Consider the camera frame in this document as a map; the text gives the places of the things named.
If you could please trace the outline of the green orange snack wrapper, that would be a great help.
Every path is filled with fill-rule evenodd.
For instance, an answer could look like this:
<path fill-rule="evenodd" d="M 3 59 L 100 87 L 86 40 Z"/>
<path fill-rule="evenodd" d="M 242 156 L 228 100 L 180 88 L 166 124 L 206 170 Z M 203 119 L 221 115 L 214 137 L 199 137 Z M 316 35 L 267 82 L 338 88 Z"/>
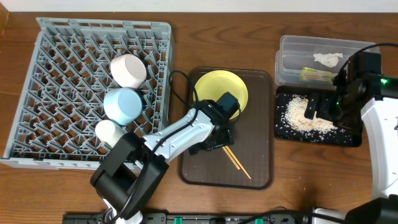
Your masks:
<path fill-rule="evenodd" d="M 300 73 L 300 80 L 304 81 L 321 81 L 331 83 L 332 79 L 337 76 L 336 73 L 328 71 L 316 70 L 313 68 L 303 67 Z"/>

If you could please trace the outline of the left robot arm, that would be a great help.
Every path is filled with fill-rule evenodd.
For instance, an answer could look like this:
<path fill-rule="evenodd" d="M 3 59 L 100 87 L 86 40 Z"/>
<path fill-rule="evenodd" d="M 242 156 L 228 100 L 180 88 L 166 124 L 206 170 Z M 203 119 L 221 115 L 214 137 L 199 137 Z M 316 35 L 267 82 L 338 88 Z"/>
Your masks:
<path fill-rule="evenodd" d="M 239 107 L 237 100 L 201 100 L 176 123 L 143 137 L 110 120 L 99 122 L 95 133 L 112 148 L 90 179 L 108 206 L 99 222 L 139 223 L 170 161 L 184 151 L 210 152 L 234 143 L 230 119 Z"/>

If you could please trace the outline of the wooden chopstick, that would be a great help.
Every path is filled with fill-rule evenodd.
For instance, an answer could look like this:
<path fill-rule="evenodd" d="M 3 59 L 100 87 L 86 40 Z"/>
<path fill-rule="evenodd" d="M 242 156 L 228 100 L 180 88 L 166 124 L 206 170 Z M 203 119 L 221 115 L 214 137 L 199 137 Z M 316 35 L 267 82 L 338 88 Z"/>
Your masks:
<path fill-rule="evenodd" d="M 227 154 L 231 162 L 234 164 L 234 166 L 237 168 L 237 170 L 240 170 L 240 166 L 237 163 L 237 160 L 234 158 L 233 153 L 231 152 L 231 149 L 228 146 L 223 146 L 224 152 Z"/>
<path fill-rule="evenodd" d="M 251 176 L 249 175 L 249 173 L 247 172 L 247 170 L 244 168 L 244 166 L 242 165 L 242 163 L 240 163 L 240 161 L 238 160 L 238 158 L 234 155 L 234 153 L 233 153 L 233 156 L 234 156 L 234 158 L 237 160 L 237 163 L 238 163 L 238 165 L 240 166 L 240 170 L 242 170 L 245 174 L 246 174 L 246 176 L 249 178 L 249 179 L 251 179 Z"/>

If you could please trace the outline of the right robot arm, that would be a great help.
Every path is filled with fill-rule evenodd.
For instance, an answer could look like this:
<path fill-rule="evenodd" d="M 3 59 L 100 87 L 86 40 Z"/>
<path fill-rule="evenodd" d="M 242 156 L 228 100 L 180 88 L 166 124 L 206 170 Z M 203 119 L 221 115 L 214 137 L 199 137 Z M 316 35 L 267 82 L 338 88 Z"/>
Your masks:
<path fill-rule="evenodd" d="M 334 121 L 343 129 L 366 128 L 371 154 L 371 201 L 345 215 L 346 223 L 397 223 L 397 79 L 353 80 L 343 90 L 311 91 L 305 117 Z"/>

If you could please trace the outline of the white cup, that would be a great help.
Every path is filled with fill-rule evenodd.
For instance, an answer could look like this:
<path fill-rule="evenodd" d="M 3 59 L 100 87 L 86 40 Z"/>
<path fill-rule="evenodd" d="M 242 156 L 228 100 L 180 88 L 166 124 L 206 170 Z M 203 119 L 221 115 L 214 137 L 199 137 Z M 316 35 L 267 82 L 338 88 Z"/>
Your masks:
<path fill-rule="evenodd" d="M 111 120 L 102 120 L 96 125 L 95 134 L 101 142 L 114 147 L 125 132 L 122 127 Z"/>

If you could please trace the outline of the yellow plate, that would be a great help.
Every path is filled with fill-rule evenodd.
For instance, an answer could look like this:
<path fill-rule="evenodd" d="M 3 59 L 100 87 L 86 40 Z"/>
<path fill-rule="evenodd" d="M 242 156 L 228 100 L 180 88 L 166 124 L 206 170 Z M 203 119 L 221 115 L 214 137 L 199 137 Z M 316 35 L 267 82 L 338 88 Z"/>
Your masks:
<path fill-rule="evenodd" d="M 230 120 L 237 119 L 248 103 L 248 88 L 243 80 L 226 70 L 215 70 L 204 74 L 195 84 L 199 100 L 217 101 L 221 96 L 229 92 L 239 103 L 240 110 L 236 110 Z"/>

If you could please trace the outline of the white pink bowl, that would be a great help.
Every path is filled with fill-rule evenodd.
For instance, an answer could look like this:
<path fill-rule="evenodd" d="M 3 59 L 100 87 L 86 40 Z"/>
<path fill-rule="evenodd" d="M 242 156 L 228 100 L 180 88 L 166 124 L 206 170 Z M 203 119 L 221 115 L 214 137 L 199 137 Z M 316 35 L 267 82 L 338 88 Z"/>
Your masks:
<path fill-rule="evenodd" d="M 110 70 L 117 84 L 124 88 L 140 88 L 147 78 L 144 63 L 131 54 L 112 59 Z"/>

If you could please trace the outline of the pile of rice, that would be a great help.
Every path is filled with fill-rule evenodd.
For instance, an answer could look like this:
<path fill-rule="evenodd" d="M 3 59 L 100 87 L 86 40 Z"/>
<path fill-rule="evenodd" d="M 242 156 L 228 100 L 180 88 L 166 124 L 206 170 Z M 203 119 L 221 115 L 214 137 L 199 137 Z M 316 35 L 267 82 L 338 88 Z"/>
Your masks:
<path fill-rule="evenodd" d="M 325 119 L 316 118 L 307 119 L 304 117 L 304 112 L 307 108 L 307 100 L 302 100 L 300 98 L 294 98 L 288 105 L 287 119 L 294 128 L 300 131 L 323 131 L 328 132 L 337 127 L 333 125 L 331 121 Z"/>

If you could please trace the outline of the light blue bowl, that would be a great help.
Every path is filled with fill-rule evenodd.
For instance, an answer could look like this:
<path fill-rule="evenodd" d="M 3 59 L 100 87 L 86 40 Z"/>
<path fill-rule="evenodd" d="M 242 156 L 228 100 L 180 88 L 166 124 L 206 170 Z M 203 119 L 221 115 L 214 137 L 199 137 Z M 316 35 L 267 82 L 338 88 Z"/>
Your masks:
<path fill-rule="evenodd" d="M 136 91 L 130 88 L 114 88 L 105 94 L 103 108 L 110 120 L 127 126 L 141 115 L 143 103 Z"/>

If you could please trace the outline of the white tissue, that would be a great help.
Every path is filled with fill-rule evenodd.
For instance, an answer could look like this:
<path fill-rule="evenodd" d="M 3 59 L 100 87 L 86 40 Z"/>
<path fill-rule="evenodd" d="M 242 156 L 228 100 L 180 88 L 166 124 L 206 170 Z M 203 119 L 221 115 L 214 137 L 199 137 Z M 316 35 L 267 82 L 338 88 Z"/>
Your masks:
<path fill-rule="evenodd" d="M 343 58 L 343 54 L 342 53 L 314 54 L 313 57 L 315 62 L 319 62 L 326 67 L 333 68 L 337 66 L 339 59 Z"/>

